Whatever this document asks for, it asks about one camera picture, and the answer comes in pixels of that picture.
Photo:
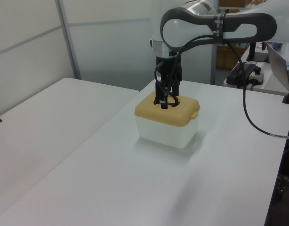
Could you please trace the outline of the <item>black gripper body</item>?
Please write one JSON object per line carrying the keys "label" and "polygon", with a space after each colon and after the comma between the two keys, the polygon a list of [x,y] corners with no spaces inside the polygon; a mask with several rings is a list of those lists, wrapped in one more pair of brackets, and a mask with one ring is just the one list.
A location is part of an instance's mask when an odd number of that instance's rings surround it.
{"label": "black gripper body", "polygon": [[174,67],[174,75],[173,78],[178,78],[179,81],[182,81],[182,66],[181,66],[181,57],[176,56],[172,58],[156,58],[156,65],[160,62],[163,62],[163,65],[158,69],[158,72],[161,74],[161,80],[168,82],[169,76],[172,68]]}

